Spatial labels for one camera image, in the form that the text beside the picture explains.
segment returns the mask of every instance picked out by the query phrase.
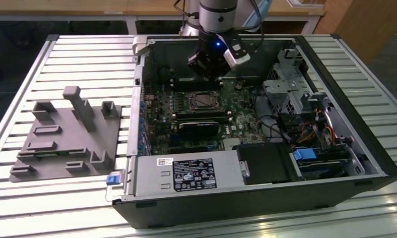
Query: warning label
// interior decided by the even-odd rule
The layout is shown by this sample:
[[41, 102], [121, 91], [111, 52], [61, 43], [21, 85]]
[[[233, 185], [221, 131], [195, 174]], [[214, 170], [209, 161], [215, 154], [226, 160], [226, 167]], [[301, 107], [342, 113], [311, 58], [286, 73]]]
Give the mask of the warning label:
[[173, 161], [174, 191], [217, 188], [211, 159]]

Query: blue latch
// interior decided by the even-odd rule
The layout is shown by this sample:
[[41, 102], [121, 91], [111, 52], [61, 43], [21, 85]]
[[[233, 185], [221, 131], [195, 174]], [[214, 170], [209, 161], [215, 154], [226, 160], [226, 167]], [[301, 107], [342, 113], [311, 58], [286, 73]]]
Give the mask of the blue latch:
[[119, 175], [109, 175], [105, 179], [106, 185], [118, 185], [119, 184]]
[[315, 154], [313, 149], [297, 149], [293, 152], [295, 160], [311, 160], [315, 159]]

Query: motherboard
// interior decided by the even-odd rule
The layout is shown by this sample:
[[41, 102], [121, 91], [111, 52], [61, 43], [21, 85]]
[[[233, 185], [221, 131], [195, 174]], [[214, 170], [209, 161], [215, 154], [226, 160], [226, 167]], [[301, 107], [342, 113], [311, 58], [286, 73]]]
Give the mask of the motherboard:
[[151, 155], [230, 150], [261, 143], [254, 117], [254, 87], [221, 80], [219, 90], [178, 92], [170, 85], [147, 85], [146, 120]]

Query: aluminum table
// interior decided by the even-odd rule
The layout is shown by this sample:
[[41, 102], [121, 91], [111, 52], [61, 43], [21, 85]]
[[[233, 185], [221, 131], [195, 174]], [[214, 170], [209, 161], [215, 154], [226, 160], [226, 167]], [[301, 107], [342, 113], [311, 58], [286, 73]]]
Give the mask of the aluminum table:
[[[109, 100], [122, 106], [114, 169], [125, 168], [133, 37], [50, 36], [45, 42], [0, 123], [0, 237], [397, 237], [397, 182], [326, 209], [135, 230], [106, 201], [105, 176], [7, 181], [34, 101], [69, 107], [61, 96], [67, 85], [81, 87], [91, 106]], [[309, 35], [306, 40], [397, 164], [397, 100], [341, 39]], [[119, 194], [121, 187], [111, 190]]]

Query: gray plastic holder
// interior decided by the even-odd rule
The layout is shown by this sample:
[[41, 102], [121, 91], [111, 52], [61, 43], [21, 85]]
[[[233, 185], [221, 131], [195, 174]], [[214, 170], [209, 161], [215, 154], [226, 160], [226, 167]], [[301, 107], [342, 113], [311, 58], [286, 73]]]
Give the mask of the gray plastic holder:
[[79, 92], [77, 86], [63, 89], [73, 108], [54, 108], [49, 101], [35, 103], [35, 120], [10, 170], [10, 182], [113, 171], [121, 106], [107, 101], [91, 107]]

